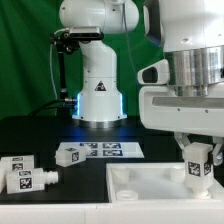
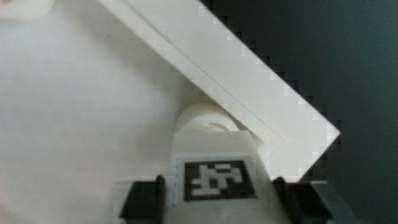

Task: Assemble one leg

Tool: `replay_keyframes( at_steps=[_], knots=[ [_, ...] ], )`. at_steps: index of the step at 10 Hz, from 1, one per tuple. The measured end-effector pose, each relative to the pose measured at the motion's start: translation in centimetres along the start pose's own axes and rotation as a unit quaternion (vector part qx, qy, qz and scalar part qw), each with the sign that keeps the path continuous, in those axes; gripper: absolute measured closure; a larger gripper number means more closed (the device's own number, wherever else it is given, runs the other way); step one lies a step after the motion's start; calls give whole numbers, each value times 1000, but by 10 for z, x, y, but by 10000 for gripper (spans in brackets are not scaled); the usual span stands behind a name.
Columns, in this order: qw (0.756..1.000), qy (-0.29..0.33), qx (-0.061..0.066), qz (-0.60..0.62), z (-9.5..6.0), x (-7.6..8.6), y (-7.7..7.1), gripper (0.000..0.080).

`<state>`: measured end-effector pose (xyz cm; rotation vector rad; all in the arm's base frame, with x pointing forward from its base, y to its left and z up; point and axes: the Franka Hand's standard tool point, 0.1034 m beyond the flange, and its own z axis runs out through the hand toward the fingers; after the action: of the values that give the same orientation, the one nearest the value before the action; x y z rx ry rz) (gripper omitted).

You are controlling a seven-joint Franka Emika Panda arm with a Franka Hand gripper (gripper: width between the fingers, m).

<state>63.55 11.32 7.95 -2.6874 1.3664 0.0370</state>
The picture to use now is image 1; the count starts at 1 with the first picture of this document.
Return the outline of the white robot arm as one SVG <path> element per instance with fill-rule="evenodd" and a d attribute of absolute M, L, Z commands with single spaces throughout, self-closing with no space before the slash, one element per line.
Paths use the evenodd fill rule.
<path fill-rule="evenodd" d="M 146 36 L 162 47 L 159 62 L 139 71 L 139 110 L 149 129 L 172 131 L 181 148 L 189 135 L 215 144 L 214 165 L 224 153 L 224 0 L 63 0 L 60 20 L 80 43 L 84 86 L 74 119 L 83 123 L 123 118 L 117 91 L 116 54 L 99 39 L 145 25 Z"/>

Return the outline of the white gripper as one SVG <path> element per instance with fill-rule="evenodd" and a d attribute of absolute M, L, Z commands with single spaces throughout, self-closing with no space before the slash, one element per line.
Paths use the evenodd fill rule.
<path fill-rule="evenodd" d="M 189 134 L 214 136 L 213 164 L 223 162 L 224 83 L 211 85 L 205 97 L 177 97 L 170 86 L 144 86 L 139 93 L 140 119 L 145 128 L 172 131 L 182 151 Z"/>

